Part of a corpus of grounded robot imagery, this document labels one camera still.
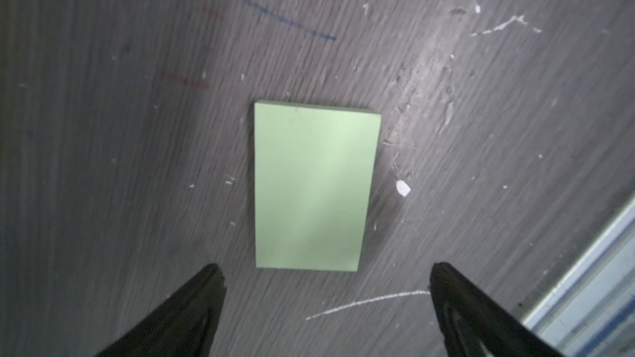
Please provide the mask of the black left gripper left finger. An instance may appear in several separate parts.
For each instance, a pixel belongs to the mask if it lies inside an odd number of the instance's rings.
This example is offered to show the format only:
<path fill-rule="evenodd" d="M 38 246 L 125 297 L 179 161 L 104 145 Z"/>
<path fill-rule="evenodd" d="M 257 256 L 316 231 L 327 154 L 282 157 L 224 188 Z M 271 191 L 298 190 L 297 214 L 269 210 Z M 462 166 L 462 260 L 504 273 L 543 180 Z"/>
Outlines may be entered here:
<path fill-rule="evenodd" d="M 208 356 L 227 288 L 208 264 L 99 356 Z"/>

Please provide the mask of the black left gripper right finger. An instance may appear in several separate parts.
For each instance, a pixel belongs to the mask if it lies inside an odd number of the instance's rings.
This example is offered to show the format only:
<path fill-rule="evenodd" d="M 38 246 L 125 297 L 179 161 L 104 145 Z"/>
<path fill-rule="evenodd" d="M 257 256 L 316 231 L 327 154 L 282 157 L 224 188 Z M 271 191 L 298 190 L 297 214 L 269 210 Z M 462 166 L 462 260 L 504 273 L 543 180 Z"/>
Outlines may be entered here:
<path fill-rule="evenodd" d="M 433 265 L 433 306 L 449 356 L 559 356 L 447 262 Z"/>

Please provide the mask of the green sticky pad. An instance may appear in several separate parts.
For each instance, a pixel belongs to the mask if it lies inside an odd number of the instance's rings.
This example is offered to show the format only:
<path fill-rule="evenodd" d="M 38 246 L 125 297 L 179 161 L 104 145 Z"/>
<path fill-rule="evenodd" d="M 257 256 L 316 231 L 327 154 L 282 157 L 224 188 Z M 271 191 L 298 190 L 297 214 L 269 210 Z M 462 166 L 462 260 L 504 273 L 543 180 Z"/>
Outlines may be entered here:
<path fill-rule="evenodd" d="M 256 102 L 257 267 L 357 271 L 380 125 L 367 109 Z"/>

